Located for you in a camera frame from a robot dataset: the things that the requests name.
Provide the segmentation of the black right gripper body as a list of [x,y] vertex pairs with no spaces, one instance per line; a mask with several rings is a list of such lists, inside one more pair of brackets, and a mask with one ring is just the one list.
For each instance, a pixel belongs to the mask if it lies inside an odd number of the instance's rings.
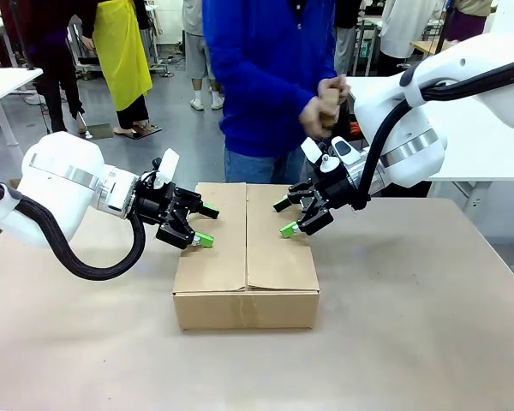
[[312,173],[312,181],[315,190],[326,202],[327,208],[337,210],[343,206],[352,205],[356,188],[345,168],[336,168],[329,172],[316,169]]

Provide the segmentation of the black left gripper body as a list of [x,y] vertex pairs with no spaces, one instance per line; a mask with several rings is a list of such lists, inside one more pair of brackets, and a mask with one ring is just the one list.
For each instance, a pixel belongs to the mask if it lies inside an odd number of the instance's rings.
[[178,189],[174,182],[162,182],[156,170],[144,173],[134,186],[130,223],[135,226],[179,223],[175,214]]

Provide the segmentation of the person's right hand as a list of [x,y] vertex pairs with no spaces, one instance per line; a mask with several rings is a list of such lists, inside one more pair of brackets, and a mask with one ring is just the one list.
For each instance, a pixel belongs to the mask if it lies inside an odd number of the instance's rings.
[[326,139],[332,135],[332,131],[324,125],[322,119],[333,120],[336,123],[339,116],[339,107],[332,109],[318,97],[312,97],[299,114],[299,122],[305,135],[313,139]]

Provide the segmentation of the person's left hand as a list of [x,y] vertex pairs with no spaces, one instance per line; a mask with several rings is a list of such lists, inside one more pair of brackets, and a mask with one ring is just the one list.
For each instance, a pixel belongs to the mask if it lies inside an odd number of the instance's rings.
[[331,102],[333,95],[338,97],[337,105],[343,104],[350,94],[350,85],[345,74],[334,78],[325,78],[319,82],[318,97],[326,102]]

